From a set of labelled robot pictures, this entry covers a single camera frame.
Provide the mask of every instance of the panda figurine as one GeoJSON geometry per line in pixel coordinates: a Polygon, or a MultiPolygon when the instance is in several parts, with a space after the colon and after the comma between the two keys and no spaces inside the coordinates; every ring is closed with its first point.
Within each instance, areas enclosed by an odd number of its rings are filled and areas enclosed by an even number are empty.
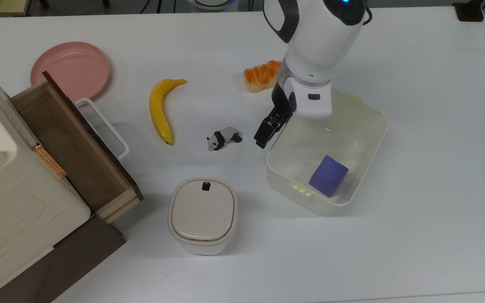
{"type": "Polygon", "coordinates": [[[219,132],[214,132],[212,138],[207,137],[208,149],[219,150],[224,147],[224,144],[227,141],[239,143],[242,140],[239,131],[236,128],[229,126],[219,132]]]}

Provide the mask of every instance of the purple cube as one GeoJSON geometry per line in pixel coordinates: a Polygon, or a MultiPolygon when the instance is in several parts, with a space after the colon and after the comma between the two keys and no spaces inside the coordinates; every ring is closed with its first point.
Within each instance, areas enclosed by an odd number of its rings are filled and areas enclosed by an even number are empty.
{"type": "Polygon", "coordinates": [[[344,165],[334,161],[329,156],[325,156],[308,184],[330,198],[342,183],[348,171],[349,169],[344,165]]]}

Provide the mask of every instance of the open drawer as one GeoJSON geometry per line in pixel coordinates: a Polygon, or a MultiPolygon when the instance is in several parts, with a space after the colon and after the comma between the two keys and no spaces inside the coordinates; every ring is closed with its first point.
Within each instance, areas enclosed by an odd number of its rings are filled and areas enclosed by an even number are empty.
{"type": "Polygon", "coordinates": [[[10,102],[91,211],[111,223],[143,196],[73,102],[47,72],[43,75],[46,81],[10,102]]]}

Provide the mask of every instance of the banana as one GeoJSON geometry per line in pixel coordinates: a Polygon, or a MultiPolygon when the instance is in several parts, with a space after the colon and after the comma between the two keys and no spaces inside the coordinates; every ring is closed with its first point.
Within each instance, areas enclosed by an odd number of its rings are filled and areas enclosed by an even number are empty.
{"type": "Polygon", "coordinates": [[[173,145],[173,135],[171,134],[171,128],[164,113],[164,96],[176,86],[185,84],[186,82],[185,79],[161,80],[152,88],[151,95],[149,96],[149,110],[151,112],[152,124],[155,126],[158,136],[169,145],[173,145]]]}

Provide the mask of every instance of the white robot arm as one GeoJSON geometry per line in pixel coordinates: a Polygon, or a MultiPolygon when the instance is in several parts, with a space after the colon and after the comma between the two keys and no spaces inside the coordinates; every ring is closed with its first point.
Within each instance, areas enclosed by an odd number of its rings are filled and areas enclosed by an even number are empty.
{"type": "Polygon", "coordinates": [[[365,0],[264,0],[264,17],[288,44],[272,92],[274,109],[256,136],[264,148],[291,116],[325,119],[334,67],[357,38],[367,11],[365,0]]]}

